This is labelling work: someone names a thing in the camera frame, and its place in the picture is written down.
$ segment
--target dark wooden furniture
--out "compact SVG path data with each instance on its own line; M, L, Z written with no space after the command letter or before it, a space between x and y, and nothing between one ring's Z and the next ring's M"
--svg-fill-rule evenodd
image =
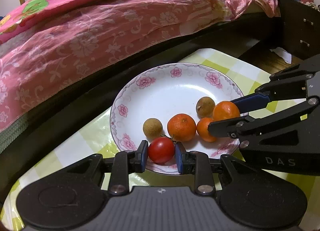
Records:
M320 53L320 12L295 0L280 0L283 21L281 45L307 59Z

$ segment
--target checkered tablecloth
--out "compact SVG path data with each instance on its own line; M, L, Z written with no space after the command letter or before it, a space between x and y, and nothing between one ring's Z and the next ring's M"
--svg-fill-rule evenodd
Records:
M213 49L201 49L189 55L181 62L199 63L217 69L230 77L242 90L244 95L253 93L263 83L269 81L269 74L244 61ZM270 103L267 108L251 112L255 118L261 118L291 107L302 100L279 101ZM13 230L20 230L23 223L16 210L15 200L19 191L30 184L66 167L93 153L101 153L104 158L113 157L118 151L112 139L109 126L110 108L92 120L78 132L64 141L54 151L48 154L28 172L26 172L12 187L0 214L1 221ZM320 228L320 178L272 172L299 186L308 198L308 210L300 227L304 230ZM110 174L106 174L102 188L108 188ZM130 188L133 185L152 186L193 186L193 176L166 176L146 171L142 174L129 175Z

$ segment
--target plate rim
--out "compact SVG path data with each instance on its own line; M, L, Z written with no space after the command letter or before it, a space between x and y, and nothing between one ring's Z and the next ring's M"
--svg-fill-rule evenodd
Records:
M111 109L110 109L110 117L109 117L109 127L110 127L110 131L111 131L111 136L112 136L112 139L114 141L114 143L116 144L117 146L117 149L119 149L119 146L114 138L114 135L113 135L113 127L114 124L112 125L112 114L114 113L113 112L113 108L114 108L114 105L115 105L115 102L120 98L119 96L122 95L124 93L124 89L127 89L129 86L131 86L133 83L136 82L136 79L141 76L141 75L144 75L146 74L147 72L151 72L153 70L155 70L156 68L159 68L159 69L163 69L161 68L162 66L166 66L165 68L168 68L170 66L176 66L178 64L182 64L182 65L194 65L194 67L204 67L207 71L210 71L210 70L213 70L219 74L221 74L226 80L228 79L229 81L231 81L233 84L235 84L236 88L238 89L238 94L240 95L240 97L243 97L244 94L242 92L242 90L239 88L239 86L230 78L228 77L227 75L225 75L224 73L218 71L217 69L214 69L214 68L211 68L209 66L206 66L206 65L202 65L202 64L199 64L199 63L193 63L193 62L174 62L174 63L167 63L167 64L163 64L163 65L158 65L156 67L153 67L153 68L150 68L150 69L147 69L145 70L144 72L138 74L137 76L133 77L128 83L126 83L124 85L124 87L119 91L119 93L117 94L116 98L114 99L113 103L112 103L112 106L111 106ZM180 176L180 174L176 174L178 171L174 171L174 172L171 172L171 173L167 173L167 172L160 172L160 171L155 171L155 170L150 170L150 169L147 169L147 165L146 165L146 170L149 170L151 172L156 172L156 173L160 173L160 174L164 174L164 175L171 175L171 176Z

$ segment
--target fabric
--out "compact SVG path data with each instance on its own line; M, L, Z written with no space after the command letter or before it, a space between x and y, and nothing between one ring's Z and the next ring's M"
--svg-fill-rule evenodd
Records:
M253 1L278 15L277 0L92 1L30 0L0 21L0 131L84 77L156 43L233 21Z
M203 64L219 70L230 77L239 86L244 95L253 93L258 86L268 82L270 76L270 74L257 67L213 49L198 50L181 62ZM250 115L255 118L265 117L301 101L272 102L267 108L251 112ZM23 227L15 206L16 197L23 187L90 154L101 153L104 158L113 157L116 154L118 150L112 139L109 119L110 108L63 142L14 184L0 214L1 221L9 229L20 230ZM271 173L298 185L306 194L309 205L300 227L307 231L320 228L320 197L318 192L320 177L279 172ZM102 189L108 188L109 179L110 174L107 173ZM177 177L146 171L142 174L130 174L129 181L130 188L132 188L133 185L192 187L194 180L193 176L190 175ZM216 183L216 188L221 189L219 183Z

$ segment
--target bed frame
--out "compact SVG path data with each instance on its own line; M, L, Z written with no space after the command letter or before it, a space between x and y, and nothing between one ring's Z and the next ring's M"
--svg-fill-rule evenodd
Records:
M0 210L17 179L110 107L118 92L134 76L155 66L178 62L200 48L214 48L239 57L261 42L270 47L277 46L280 27L279 18L268 18L264 13L246 14L236 21L213 25L193 35L156 44L86 77L40 104L34 108L37 109L35 120L29 122L27 129L0 154ZM247 39L244 46L253 44L238 54L232 53L234 46L226 50L218 41L223 33L226 37L244 36Z

